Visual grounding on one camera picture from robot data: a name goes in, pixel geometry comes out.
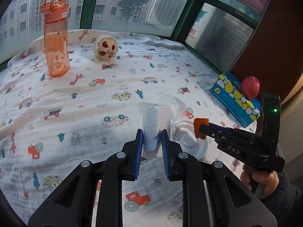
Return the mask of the person right hand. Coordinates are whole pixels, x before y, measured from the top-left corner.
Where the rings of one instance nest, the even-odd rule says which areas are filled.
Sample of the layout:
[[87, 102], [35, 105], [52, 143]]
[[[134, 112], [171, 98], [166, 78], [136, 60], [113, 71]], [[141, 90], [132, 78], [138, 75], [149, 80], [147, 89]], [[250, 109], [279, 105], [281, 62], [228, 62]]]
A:
[[243, 171], [240, 176], [240, 180], [244, 183], [244, 185], [252, 190], [251, 182], [254, 180], [264, 186], [264, 190], [260, 196], [260, 199], [265, 199], [269, 197], [276, 190], [279, 184], [279, 178], [275, 171], [272, 172], [262, 172], [262, 171], [254, 171], [252, 175], [248, 173], [248, 166], [243, 165]]

